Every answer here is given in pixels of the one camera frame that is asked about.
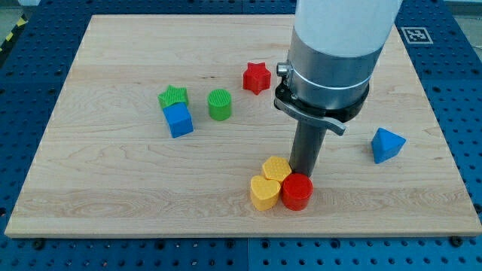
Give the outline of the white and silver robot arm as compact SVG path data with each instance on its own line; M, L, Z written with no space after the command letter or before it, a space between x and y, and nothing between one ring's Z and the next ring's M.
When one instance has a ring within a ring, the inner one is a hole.
M299 0L288 51L288 88L328 110L360 100L401 0Z

